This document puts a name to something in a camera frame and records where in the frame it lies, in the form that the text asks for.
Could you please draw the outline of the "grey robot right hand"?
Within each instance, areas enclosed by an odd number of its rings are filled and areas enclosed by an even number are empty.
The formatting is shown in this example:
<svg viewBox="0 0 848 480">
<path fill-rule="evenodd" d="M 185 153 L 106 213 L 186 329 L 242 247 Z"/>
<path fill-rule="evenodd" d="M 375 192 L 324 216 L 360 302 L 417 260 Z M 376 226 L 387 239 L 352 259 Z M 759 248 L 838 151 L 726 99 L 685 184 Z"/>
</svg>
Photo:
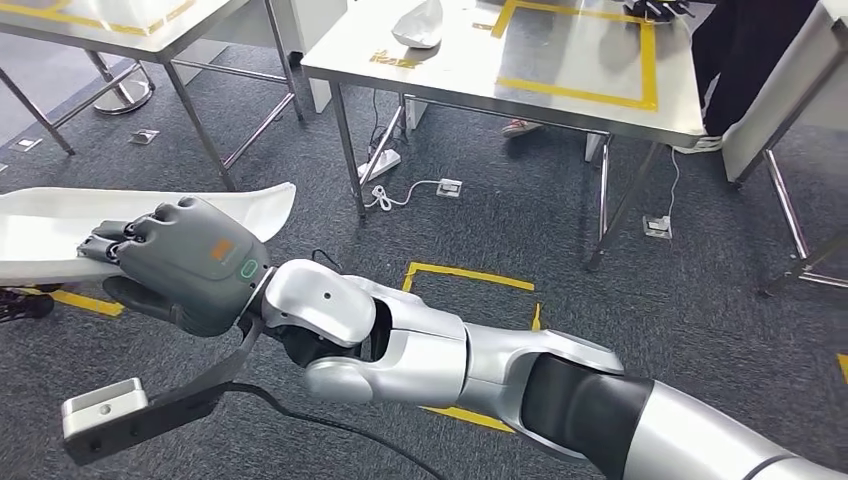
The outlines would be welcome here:
<svg viewBox="0 0 848 480">
<path fill-rule="evenodd" d="M 230 330 L 273 270 L 254 234 L 193 196 L 131 222 L 104 221 L 77 253 L 120 269 L 102 283 L 118 303 L 197 337 Z"/>
</svg>

